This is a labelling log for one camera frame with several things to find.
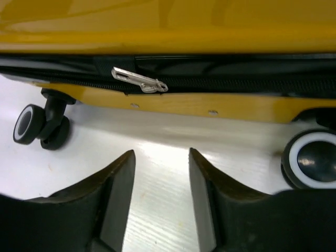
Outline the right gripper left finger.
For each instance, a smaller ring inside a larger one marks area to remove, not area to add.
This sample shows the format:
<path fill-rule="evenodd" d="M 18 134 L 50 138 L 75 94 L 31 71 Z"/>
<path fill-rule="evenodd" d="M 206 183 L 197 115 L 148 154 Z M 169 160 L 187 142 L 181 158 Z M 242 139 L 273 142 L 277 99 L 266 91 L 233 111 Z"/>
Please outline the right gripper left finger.
<path fill-rule="evenodd" d="M 1 196 L 1 251 L 121 251 L 135 175 L 126 151 L 49 197 Z"/>

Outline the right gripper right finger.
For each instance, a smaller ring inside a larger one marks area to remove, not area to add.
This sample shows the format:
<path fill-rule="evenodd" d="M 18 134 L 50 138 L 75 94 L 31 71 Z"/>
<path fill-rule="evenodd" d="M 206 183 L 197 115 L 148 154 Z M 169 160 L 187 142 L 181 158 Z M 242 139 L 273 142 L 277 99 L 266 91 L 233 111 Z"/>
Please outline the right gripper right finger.
<path fill-rule="evenodd" d="M 335 190 L 250 188 L 189 151 L 200 251 L 335 251 Z"/>

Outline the yellow hard-shell suitcase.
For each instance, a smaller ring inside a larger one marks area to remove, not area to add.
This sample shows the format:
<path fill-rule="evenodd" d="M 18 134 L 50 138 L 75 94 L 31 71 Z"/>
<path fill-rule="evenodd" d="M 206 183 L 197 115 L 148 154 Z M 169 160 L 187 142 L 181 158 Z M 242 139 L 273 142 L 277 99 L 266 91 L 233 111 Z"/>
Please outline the yellow hard-shell suitcase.
<path fill-rule="evenodd" d="M 60 148 L 67 105 L 288 123 L 295 188 L 335 188 L 335 1 L 1 1 L 1 75 L 42 88 L 13 131 Z"/>

